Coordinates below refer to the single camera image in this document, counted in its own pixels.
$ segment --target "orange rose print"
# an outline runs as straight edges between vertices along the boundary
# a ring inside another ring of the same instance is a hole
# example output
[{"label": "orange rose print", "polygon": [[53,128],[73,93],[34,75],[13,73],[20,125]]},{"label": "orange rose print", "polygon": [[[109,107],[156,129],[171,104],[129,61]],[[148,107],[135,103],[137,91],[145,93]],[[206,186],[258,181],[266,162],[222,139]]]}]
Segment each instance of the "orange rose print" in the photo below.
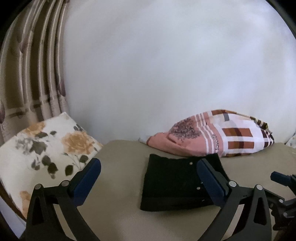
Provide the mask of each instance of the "orange rose print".
[{"label": "orange rose print", "polygon": [[22,214],[27,218],[31,195],[27,191],[21,191],[20,197],[22,199]]},{"label": "orange rose print", "polygon": [[66,153],[89,155],[94,150],[94,140],[85,131],[67,133],[62,138],[62,144]]},{"label": "orange rose print", "polygon": [[30,137],[35,137],[38,133],[40,133],[45,127],[45,122],[39,122],[29,126],[27,129],[24,129],[25,132]]}]

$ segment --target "striped curtain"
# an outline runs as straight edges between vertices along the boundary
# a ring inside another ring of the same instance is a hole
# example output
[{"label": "striped curtain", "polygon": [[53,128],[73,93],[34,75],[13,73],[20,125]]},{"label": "striped curtain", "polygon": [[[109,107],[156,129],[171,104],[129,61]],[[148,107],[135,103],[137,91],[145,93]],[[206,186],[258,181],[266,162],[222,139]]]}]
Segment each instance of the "striped curtain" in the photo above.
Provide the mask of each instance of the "striped curtain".
[{"label": "striped curtain", "polygon": [[61,51],[67,5],[33,0],[6,32],[0,52],[0,145],[68,112]]}]

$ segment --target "dark wooden edge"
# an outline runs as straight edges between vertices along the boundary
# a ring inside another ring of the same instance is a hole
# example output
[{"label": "dark wooden edge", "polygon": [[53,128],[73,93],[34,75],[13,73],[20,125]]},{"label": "dark wooden edge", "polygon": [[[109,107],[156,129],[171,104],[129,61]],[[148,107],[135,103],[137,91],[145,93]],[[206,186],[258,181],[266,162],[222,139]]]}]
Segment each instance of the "dark wooden edge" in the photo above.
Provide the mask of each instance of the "dark wooden edge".
[{"label": "dark wooden edge", "polygon": [[15,206],[14,202],[9,197],[8,193],[6,192],[5,188],[3,187],[2,183],[0,182],[0,196],[7,203],[7,205],[24,221],[26,221],[25,217],[21,213],[20,210]]},{"label": "dark wooden edge", "polygon": [[11,230],[9,225],[7,224],[5,218],[0,212],[0,240],[9,240],[9,241],[20,241],[18,237]]}]

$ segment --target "blue gripper pad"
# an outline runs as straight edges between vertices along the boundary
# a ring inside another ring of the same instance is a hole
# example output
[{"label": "blue gripper pad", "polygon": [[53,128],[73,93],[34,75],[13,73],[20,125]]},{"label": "blue gripper pad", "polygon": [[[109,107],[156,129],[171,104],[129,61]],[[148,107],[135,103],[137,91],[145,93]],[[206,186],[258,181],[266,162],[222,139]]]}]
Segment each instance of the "blue gripper pad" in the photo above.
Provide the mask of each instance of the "blue gripper pad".
[{"label": "blue gripper pad", "polygon": [[77,172],[70,181],[68,194],[76,207],[81,206],[84,203],[101,173],[101,168],[100,160],[93,158],[85,168],[82,171]]},{"label": "blue gripper pad", "polygon": [[214,205],[222,208],[226,202],[223,188],[202,160],[197,162],[196,169]]},{"label": "blue gripper pad", "polygon": [[270,175],[270,179],[276,183],[279,183],[284,186],[291,185],[291,177],[285,174],[281,174],[279,172],[273,172]]}]

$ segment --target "metal screw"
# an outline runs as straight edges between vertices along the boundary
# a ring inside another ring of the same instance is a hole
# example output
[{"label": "metal screw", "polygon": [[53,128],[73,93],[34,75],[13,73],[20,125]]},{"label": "metal screw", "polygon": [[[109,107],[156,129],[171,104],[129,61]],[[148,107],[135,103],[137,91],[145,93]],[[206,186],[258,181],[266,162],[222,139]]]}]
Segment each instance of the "metal screw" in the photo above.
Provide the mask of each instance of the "metal screw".
[{"label": "metal screw", "polygon": [[68,185],[69,185],[69,181],[68,180],[62,181],[62,186],[63,187],[66,187]]},{"label": "metal screw", "polygon": [[230,182],[229,182],[229,185],[230,185],[231,187],[235,187],[235,186],[237,185],[237,183],[236,183],[235,181],[230,181]]},{"label": "metal screw", "polygon": [[41,184],[39,184],[39,183],[36,184],[35,189],[38,190],[38,189],[40,189],[40,188],[41,188]]},{"label": "metal screw", "polygon": [[258,190],[262,190],[263,189],[263,186],[261,186],[260,184],[258,184],[256,187],[257,187]]}]

